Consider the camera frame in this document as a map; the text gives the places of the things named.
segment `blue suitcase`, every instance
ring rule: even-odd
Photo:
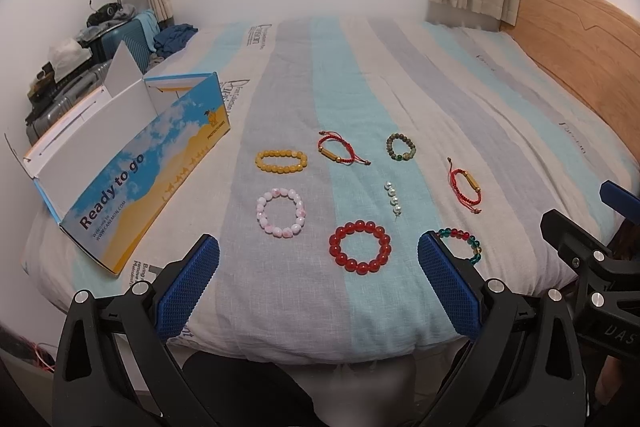
[[[151,51],[146,45],[145,32],[142,29],[142,24],[137,19],[109,28],[92,42],[90,45],[91,51],[99,62],[105,62],[113,58],[122,41],[124,41],[127,48],[129,48],[129,52],[135,59],[140,71],[146,73]]]

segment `yellow beaded bracelet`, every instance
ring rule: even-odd
[[[297,158],[300,160],[296,165],[268,165],[262,161],[263,158]],[[264,172],[274,172],[275,174],[289,174],[291,172],[301,172],[306,167],[306,154],[302,151],[261,151],[255,157],[255,166]]]

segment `wooden headboard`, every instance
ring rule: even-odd
[[[520,0],[507,32],[640,160],[640,23],[605,0]]]

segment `blue cloth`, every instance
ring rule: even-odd
[[[154,46],[154,37],[160,33],[160,26],[158,26],[158,19],[153,10],[144,10],[134,17],[142,24],[142,29],[145,33],[146,45],[149,47],[149,51],[152,53],[156,50]]]
[[[198,29],[190,24],[178,24],[162,30],[154,38],[156,53],[160,57],[170,57],[183,49],[197,32]]]

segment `black pants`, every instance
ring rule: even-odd
[[[310,396],[273,363],[199,351],[182,371],[221,427],[328,427],[316,416]]]

